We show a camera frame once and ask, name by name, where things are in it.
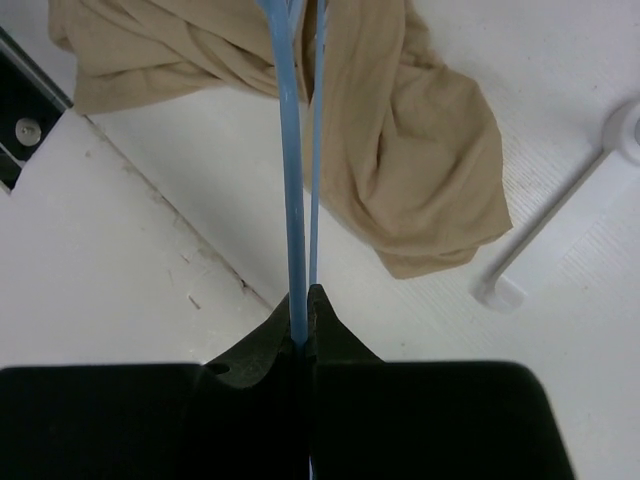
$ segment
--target metal bolt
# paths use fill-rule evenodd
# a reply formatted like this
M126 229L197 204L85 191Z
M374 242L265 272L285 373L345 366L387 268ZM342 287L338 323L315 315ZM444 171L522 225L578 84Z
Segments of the metal bolt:
M40 143L42 129L32 118L21 118L16 123L16 138L25 147L33 147Z

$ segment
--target white lever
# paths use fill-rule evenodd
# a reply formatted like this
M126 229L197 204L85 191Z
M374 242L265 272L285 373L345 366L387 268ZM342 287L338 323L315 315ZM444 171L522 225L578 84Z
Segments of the white lever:
M500 267L480 300L511 312L544 286L556 265L640 175L640 101L616 111L603 132L604 153Z

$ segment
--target cloth fold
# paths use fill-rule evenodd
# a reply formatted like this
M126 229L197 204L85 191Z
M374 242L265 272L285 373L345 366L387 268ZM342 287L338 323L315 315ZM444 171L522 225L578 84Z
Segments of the cloth fold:
M315 16L309 0L295 38L311 110ZM255 0L49 0L49 30L78 58L80 113L221 84L278 94ZM397 278L467 263L511 227L495 118L478 85L447 68L428 41L409 0L329 2L321 198Z

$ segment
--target textured white surface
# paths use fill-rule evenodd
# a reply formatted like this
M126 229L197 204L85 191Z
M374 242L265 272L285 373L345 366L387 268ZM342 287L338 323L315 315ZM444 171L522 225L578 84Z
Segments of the textured white surface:
M269 310L86 119L0 191L0 368L208 361Z
M516 227L471 265L399 282L322 211L321 281L342 320L386 359L527 365L547 388L579 477L638 478L640 190L625 192L516 314L492 313L470 292L599 155L607 116L640 95L640 3L417 5L436 50L480 82L496 113ZM13 18L18 25L19 12ZM250 285L271 303L281 298L275 101L219 89L95 120Z

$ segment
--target brown fabric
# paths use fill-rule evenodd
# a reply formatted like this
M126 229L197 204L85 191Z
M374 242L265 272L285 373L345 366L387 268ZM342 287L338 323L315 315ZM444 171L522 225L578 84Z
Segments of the brown fabric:
M255 0L50 0L50 35L78 57L81 113L231 84L277 96ZM451 268L510 227L496 121L476 83L442 64L409 0L329 5L321 196L398 278ZM296 36L313 110L315 2ZM310 180L312 124L305 126Z

